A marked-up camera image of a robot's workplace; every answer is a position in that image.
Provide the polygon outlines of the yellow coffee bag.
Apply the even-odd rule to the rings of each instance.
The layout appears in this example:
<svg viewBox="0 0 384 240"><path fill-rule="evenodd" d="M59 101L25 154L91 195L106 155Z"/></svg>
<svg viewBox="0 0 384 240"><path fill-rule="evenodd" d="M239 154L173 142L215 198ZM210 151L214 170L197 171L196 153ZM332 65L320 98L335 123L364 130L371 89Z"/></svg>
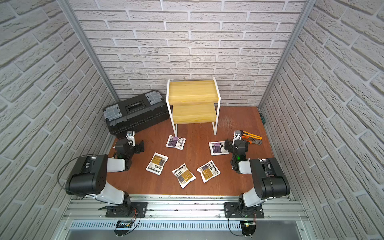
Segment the yellow coffee bag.
<svg viewBox="0 0 384 240"><path fill-rule="evenodd" d="M182 189L196 179L196 176L188 169L186 164L182 164L180 167L173 170L172 173L178 179Z"/></svg>
<svg viewBox="0 0 384 240"><path fill-rule="evenodd" d="M204 183L221 174L213 160L210 160L208 163L197 168L197 171L201 174Z"/></svg>
<svg viewBox="0 0 384 240"><path fill-rule="evenodd" d="M156 175L161 175L165 163L168 161L169 157L164 156L159 153L154 153L151 161L146 167L146 171L150 173L154 173Z"/></svg>

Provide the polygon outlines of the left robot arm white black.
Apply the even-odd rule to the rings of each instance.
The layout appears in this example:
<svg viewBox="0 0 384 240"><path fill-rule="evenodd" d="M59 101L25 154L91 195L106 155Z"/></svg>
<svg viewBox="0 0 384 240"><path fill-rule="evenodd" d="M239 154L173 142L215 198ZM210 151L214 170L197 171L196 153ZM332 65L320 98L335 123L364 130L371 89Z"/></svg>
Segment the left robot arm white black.
<svg viewBox="0 0 384 240"><path fill-rule="evenodd" d="M135 143L132 139L116 142L116 158L108 155L87 155L76 158L76 162L65 183L67 194L90 197L106 204L105 209L112 216L132 211L130 197L107 182L107 173L126 172L131 168L132 157L145 151L144 141Z"/></svg>

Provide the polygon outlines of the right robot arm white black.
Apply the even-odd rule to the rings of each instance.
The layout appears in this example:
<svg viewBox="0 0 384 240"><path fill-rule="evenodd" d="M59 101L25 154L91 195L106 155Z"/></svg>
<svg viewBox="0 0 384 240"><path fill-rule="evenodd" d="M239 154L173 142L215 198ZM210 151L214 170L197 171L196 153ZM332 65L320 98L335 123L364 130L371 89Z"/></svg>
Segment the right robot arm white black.
<svg viewBox="0 0 384 240"><path fill-rule="evenodd" d="M269 199L288 196L291 187L276 158L248 159L249 142L236 139L225 141L225 150L233 154L232 169L242 175L251 175L253 187L240 195L236 210L254 210Z"/></svg>

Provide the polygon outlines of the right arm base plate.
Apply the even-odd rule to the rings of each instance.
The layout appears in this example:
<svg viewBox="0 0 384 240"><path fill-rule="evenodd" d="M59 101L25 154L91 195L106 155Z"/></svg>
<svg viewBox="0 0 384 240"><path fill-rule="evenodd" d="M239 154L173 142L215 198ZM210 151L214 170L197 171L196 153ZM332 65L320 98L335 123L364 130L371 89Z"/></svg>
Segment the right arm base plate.
<svg viewBox="0 0 384 240"><path fill-rule="evenodd" d="M245 219L263 219L265 217L262 206L242 207L235 202L224 203L224 213L226 218L245 218Z"/></svg>

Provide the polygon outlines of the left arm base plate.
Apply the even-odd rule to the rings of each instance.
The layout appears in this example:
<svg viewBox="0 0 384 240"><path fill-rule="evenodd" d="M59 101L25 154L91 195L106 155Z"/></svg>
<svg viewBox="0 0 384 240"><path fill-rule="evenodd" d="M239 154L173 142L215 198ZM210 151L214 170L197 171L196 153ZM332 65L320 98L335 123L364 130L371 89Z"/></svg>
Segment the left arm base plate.
<svg viewBox="0 0 384 240"><path fill-rule="evenodd" d="M129 205L118 205L107 207L107 218L144 218L147 211L148 202L131 202Z"/></svg>

